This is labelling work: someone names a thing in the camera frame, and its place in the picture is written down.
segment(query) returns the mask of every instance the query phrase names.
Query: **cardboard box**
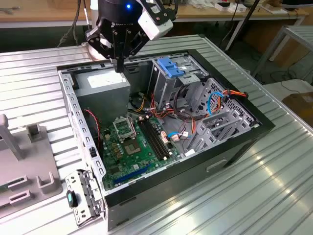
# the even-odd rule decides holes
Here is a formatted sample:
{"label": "cardboard box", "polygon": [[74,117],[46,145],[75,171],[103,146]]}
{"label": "cardboard box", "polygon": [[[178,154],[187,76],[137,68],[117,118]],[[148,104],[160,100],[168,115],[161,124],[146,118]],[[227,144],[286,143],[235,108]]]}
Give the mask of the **cardboard box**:
{"label": "cardboard box", "polygon": [[291,94],[283,99],[283,103],[313,127],[313,92]]}

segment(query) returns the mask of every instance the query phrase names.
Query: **green circuit board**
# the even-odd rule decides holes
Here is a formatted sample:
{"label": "green circuit board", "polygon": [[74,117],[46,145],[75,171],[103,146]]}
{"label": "green circuit board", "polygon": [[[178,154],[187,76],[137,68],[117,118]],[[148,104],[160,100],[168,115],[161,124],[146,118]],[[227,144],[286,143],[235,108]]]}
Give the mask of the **green circuit board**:
{"label": "green circuit board", "polygon": [[[156,118],[150,118],[149,122],[157,128],[157,131],[163,130]],[[180,158],[179,153],[173,145],[171,148],[166,147],[172,153],[171,156],[166,160],[159,160],[155,156],[137,122],[134,121],[133,125],[136,131],[136,137],[132,139],[128,138],[124,141],[120,141],[114,125],[101,130],[104,136],[102,161],[107,170],[102,181],[106,190],[113,189],[121,184],[139,178],[142,174],[147,174],[162,166],[169,165]],[[126,177],[127,180],[119,183],[116,182],[116,180],[121,180],[123,177]]]}

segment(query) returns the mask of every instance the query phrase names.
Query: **ram slot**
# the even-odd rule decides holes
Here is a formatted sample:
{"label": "ram slot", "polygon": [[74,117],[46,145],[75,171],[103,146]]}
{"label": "ram slot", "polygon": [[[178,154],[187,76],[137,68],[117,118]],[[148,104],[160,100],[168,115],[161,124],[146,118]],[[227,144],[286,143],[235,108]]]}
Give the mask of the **ram slot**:
{"label": "ram slot", "polygon": [[164,157],[170,156],[169,152],[167,151],[161,139],[155,133],[155,130],[153,129],[153,126],[151,125],[151,123],[149,123],[149,121],[145,120],[145,121],[139,122],[138,126],[140,127],[142,133],[146,137],[149,145],[153,149],[156,157],[160,161],[163,160]]}

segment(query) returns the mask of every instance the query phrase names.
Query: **aluminum workbench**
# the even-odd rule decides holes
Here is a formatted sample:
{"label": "aluminum workbench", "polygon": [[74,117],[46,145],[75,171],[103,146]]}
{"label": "aluminum workbench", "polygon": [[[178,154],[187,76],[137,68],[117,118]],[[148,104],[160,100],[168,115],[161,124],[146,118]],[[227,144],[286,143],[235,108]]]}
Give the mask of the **aluminum workbench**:
{"label": "aluminum workbench", "polygon": [[[311,234],[312,128],[206,38],[162,38],[149,42],[139,54],[188,48],[197,49],[239,90],[248,92],[276,127],[236,164],[112,234]],[[83,164],[56,66],[90,60],[82,46],[0,54],[0,112],[8,116],[12,132],[34,122],[47,127],[62,180]],[[77,229],[64,182],[63,187],[63,193],[1,219],[1,234],[104,234],[102,219]]]}

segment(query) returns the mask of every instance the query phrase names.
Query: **wooden table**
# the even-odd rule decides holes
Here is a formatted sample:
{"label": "wooden table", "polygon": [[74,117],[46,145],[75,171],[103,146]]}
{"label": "wooden table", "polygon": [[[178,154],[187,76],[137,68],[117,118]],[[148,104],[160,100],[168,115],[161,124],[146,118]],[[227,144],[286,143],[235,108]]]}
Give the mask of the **wooden table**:
{"label": "wooden table", "polygon": [[[61,10],[56,9],[49,0],[0,0],[0,7],[20,6],[21,9],[14,11],[13,15],[0,12],[0,28],[19,28],[19,27],[52,27],[52,26],[69,26],[72,24],[76,9]],[[226,47],[229,49],[235,39],[246,12],[238,12],[234,16],[234,21],[239,21],[230,41]],[[260,7],[257,7],[250,20],[286,20],[296,19],[294,25],[300,25],[308,15],[302,9],[289,14],[274,15]],[[175,22],[211,22],[211,21],[230,21],[233,13],[220,12],[215,8],[197,9],[191,5],[179,6],[177,19]],[[77,25],[86,25],[83,9],[80,11]]]}

